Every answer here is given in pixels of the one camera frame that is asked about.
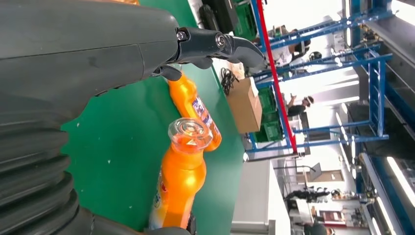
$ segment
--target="dark shirt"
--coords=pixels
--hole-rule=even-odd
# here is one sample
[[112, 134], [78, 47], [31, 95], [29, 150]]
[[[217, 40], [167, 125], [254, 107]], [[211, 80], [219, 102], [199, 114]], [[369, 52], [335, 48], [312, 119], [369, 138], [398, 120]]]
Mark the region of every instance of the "dark shirt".
[[288, 116], [293, 117], [297, 116], [305, 111], [305, 107], [303, 105], [293, 105], [288, 108]]
[[327, 235], [327, 230], [315, 220], [313, 225], [304, 225], [304, 235]]

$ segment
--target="bottle cap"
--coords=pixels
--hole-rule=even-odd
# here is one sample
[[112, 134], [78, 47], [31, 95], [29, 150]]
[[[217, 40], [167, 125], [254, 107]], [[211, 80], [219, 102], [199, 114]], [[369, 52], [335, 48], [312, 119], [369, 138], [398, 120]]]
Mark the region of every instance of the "bottle cap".
[[189, 154], [203, 150], [213, 139], [208, 126], [195, 118], [185, 117], [172, 122], [168, 134], [178, 150]]

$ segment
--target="robotic finger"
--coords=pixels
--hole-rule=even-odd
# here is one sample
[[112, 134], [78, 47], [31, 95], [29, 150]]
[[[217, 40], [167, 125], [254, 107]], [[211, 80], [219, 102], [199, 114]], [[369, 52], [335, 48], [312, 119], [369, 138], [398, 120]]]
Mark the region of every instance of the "robotic finger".
[[243, 63], [256, 67], [264, 56], [250, 41], [200, 28], [179, 28], [177, 57], [173, 63], [192, 63], [201, 69], [212, 65], [211, 58], [225, 59], [231, 63]]

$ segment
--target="cardboard box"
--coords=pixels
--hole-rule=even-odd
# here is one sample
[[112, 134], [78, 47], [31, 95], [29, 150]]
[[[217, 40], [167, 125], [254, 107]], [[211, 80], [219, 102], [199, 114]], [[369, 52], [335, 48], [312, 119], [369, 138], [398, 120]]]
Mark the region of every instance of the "cardboard box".
[[259, 131], [262, 107], [253, 81], [249, 78], [234, 81], [227, 100], [239, 133]]

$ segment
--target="orange bottle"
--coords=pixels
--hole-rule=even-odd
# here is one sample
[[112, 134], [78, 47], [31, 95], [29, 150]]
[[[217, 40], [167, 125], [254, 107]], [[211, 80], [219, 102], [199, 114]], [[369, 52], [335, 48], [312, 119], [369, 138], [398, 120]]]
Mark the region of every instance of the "orange bottle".
[[203, 150], [212, 140], [208, 126], [199, 119], [181, 118], [169, 125], [171, 145], [159, 174], [149, 229], [186, 229], [193, 200], [206, 177]]
[[170, 96], [180, 115], [184, 118], [198, 118], [203, 121], [210, 129], [213, 140], [205, 151], [217, 149], [222, 141], [221, 133], [206, 109], [204, 103], [197, 94], [196, 84], [188, 79], [185, 74], [178, 81], [168, 81]]

